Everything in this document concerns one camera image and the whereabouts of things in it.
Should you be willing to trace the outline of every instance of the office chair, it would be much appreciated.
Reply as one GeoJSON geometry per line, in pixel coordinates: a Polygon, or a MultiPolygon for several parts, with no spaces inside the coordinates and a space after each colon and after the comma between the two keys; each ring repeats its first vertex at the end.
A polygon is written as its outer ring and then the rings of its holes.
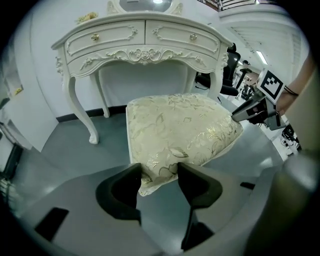
{"type": "MultiPolygon", "coordinates": [[[[228,62],[227,66],[223,69],[222,88],[220,93],[225,95],[237,96],[238,90],[232,86],[234,72],[241,55],[236,52],[237,46],[234,43],[232,47],[227,49],[228,62]]],[[[210,88],[210,74],[200,74],[195,77],[195,81],[201,85],[210,88]]]]}

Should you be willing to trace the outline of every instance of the floral fabric cushion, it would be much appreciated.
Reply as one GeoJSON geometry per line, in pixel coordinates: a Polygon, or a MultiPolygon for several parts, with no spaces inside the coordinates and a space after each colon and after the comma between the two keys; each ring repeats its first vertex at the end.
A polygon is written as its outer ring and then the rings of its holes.
{"type": "Polygon", "coordinates": [[[195,93],[132,100],[126,121],[130,161],[142,164],[142,196],[177,179],[178,162],[201,166],[221,156],[243,131],[229,111],[195,93]]]}

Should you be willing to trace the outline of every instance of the drawer knob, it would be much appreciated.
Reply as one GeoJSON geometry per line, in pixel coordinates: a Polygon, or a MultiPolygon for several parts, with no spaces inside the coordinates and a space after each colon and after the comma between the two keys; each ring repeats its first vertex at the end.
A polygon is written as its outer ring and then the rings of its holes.
{"type": "Polygon", "coordinates": [[[96,41],[96,40],[98,40],[99,39],[99,34],[93,34],[92,36],[91,36],[91,39],[93,40],[93,41],[96,41]]]}
{"type": "Polygon", "coordinates": [[[191,39],[191,40],[196,40],[196,39],[197,39],[196,34],[192,33],[192,34],[190,35],[190,39],[191,39]]]}

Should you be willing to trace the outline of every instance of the white vanity table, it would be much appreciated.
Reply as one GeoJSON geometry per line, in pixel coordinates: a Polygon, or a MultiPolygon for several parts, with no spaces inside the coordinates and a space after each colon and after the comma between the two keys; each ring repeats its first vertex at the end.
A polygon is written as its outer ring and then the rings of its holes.
{"type": "Polygon", "coordinates": [[[111,62],[142,65],[182,62],[188,67],[184,93],[191,91],[196,72],[200,72],[210,73],[208,96],[215,99],[219,95],[231,41],[210,26],[180,17],[183,4],[178,0],[173,0],[163,13],[126,12],[119,0],[109,1],[107,7],[108,16],[78,25],[51,47],[58,51],[56,67],[63,77],[63,92],[74,114],[89,130],[90,143],[97,144],[99,135],[77,98],[76,79],[90,76],[108,118],[98,71],[111,62]]]}

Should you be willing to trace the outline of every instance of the curved table leg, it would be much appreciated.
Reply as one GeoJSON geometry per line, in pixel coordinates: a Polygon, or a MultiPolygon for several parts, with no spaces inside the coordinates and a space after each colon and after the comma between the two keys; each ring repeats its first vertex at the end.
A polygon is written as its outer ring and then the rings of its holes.
{"type": "Polygon", "coordinates": [[[89,142],[91,144],[98,144],[99,142],[98,132],[94,126],[94,123],[91,121],[90,117],[88,116],[84,108],[81,106],[77,98],[75,84],[76,84],[76,79],[74,77],[70,77],[67,74],[65,74],[63,76],[63,84],[62,84],[63,93],[73,113],[80,119],[82,123],[84,123],[84,125],[89,130],[89,133],[90,133],[89,142]]]}
{"type": "Polygon", "coordinates": [[[210,73],[210,89],[208,92],[208,97],[217,100],[219,93],[222,88],[223,81],[223,69],[217,69],[215,72],[210,73]]]}
{"type": "Polygon", "coordinates": [[[197,73],[197,71],[195,71],[194,69],[192,69],[189,66],[187,67],[187,77],[186,77],[186,85],[184,88],[184,93],[191,92],[192,88],[194,87],[196,73],[197,73]]]}
{"type": "Polygon", "coordinates": [[[104,93],[102,91],[102,87],[101,87],[100,80],[99,80],[99,70],[97,70],[96,72],[94,72],[90,75],[90,80],[91,80],[92,85],[96,88],[96,92],[98,94],[98,97],[99,97],[100,101],[102,102],[103,116],[105,118],[110,117],[108,105],[107,105],[106,99],[104,97],[104,93]]]}

